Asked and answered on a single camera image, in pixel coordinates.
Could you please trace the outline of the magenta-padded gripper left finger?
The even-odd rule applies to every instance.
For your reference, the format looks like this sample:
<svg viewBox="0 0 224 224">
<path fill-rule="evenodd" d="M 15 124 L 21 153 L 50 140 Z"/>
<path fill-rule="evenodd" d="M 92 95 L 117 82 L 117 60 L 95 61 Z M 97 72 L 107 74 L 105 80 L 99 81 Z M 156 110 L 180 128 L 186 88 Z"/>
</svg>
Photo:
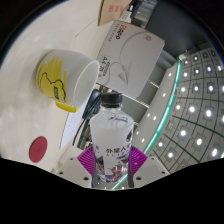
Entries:
<svg viewBox="0 0 224 224">
<path fill-rule="evenodd" d="M 84 188 L 91 188 L 95 172 L 92 148 L 86 150 L 69 146 L 58 162 L 55 174 Z"/>
</svg>

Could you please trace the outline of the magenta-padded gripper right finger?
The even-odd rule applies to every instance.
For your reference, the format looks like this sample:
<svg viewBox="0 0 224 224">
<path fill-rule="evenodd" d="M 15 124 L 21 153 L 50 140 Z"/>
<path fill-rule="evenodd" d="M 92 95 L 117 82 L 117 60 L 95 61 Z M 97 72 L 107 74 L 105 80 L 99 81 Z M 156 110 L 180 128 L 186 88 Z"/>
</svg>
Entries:
<svg viewBox="0 0 224 224">
<path fill-rule="evenodd" d="M 148 157 L 136 147 L 131 147 L 128 167 L 128 186 L 140 188 L 169 175 L 168 170 L 155 157 Z"/>
</svg>

